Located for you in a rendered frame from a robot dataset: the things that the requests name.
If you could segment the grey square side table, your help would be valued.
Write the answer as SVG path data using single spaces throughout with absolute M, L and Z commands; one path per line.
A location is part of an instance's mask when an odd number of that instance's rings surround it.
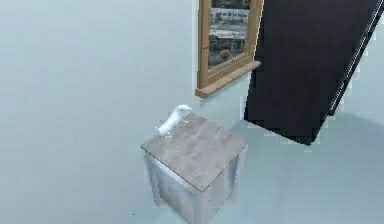
M 231 130 L 191 113 L 169 137 L 154 136 L 141 148 L 154 203 L 189 224 L 209 224 L 238 197 L 248 141 Z

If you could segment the wooden framed window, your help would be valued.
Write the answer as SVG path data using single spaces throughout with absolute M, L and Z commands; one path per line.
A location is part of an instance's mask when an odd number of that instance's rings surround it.
M 260 65 L 255 59 L 264 0 L 199 0 L 195 95 L 205 99 Z

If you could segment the white figurine sculpture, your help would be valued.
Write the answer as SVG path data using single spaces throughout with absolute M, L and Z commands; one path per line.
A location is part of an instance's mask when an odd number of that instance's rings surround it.
M 183 113 L 191 110 L 192 108 L 186 104 L 180 104 L 176 106 L 173 112 L 167 118 L 167 120 L 159 127 L 155 128 L 156 134 L 159 136 L 170 138 L 171 129 L 177 126 L 180 122 L 185 122 L 185 120 L 183 119 Z

